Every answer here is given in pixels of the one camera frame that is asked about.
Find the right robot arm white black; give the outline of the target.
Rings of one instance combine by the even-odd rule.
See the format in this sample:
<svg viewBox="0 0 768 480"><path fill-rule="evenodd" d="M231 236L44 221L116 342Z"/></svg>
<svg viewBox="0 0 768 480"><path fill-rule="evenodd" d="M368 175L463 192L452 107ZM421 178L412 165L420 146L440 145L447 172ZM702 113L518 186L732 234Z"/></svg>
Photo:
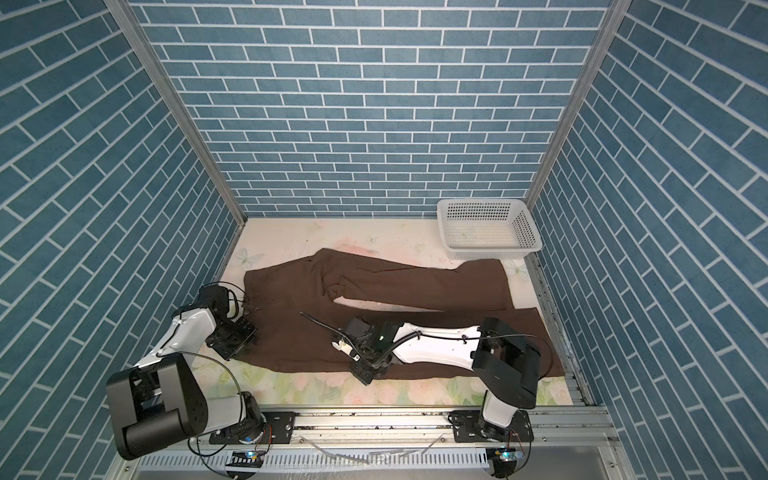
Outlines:
<svg viewBox="0 0 768 480"><path fill-rule="evenodd" d="M542 353L531 337L495 318L455 329L386 322L361 317L335 329L333 347L350 358L350 371L368 385L394 365L430 363L475 374L486 393L477 419L460 426L471 437L531 442L528 412L536 407Z"/></svg>

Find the white plastic basket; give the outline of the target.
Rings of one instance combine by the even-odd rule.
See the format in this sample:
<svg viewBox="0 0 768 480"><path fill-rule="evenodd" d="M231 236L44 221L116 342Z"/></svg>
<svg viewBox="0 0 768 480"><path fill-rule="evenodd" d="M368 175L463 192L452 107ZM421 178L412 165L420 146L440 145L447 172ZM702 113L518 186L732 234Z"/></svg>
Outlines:
<svg viewBox="0 0 768 480"><path fill-rule="evenodd" d="M437 221L443 248L454 260L522 259L543 247L530 211L516 199L443 199Z"/></svg>

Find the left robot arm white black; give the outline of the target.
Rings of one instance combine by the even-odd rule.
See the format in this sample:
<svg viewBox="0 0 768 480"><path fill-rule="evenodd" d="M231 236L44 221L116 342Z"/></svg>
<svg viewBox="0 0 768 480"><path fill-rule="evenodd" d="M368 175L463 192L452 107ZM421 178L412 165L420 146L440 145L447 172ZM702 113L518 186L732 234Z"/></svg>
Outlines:
<svg viewBox="0 0 768 480"><path fill-rule="evenodd" d="M158 344L135 365L113 374L106 394L114 441L126 460L160 451L205 434L223 445L263 439L266 418L252 394L236 385L228 397L208 398L192 372L203 345L219 366L254 340L256 328L231 319L227 307L190 305L178 309Z"/></svg>

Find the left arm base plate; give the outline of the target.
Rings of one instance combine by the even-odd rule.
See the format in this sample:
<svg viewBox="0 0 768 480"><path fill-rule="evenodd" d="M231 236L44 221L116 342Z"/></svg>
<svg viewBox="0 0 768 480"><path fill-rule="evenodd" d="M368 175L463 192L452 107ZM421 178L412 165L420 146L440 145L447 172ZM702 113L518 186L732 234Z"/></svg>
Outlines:
<svg viewBox="0 0 768 480"><path fill-rule="evenodd" d="M289 444L295 426L296 413L277 411L248 415L245 420L218 430L208 436L212 445Z"/></svg>

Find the brown trousers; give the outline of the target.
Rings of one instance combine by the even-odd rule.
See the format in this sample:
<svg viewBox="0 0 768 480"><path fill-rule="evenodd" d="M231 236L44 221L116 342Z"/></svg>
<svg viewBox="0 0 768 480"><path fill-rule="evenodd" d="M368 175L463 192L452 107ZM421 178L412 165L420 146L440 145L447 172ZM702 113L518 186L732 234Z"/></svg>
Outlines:
<svg viewBox="0 0 768 480"><path fill-rule="evenodd" d="M506 272L495 259L439 269L321 249L246 272L244 290L257 337L236 358L273 372L347 371L349 359L333 348L329 330L362 317L375 326L392 321L434 328L496 318L540 349L541 375L564 373L537 309L515 306Z"/></svg>

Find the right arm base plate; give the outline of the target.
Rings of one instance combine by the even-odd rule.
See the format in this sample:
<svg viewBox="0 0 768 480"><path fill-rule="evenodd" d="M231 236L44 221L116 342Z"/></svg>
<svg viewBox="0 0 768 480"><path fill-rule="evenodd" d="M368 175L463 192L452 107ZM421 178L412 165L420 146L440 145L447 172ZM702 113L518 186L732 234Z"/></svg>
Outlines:
<svg viewBox="0 0 768 480"><path fill-rule="evenodd" d="M456 410L447 416L457 443L532 442L534 434L528 412L518 410L507 427L496 426L483 419L480 410Z"/></svg>

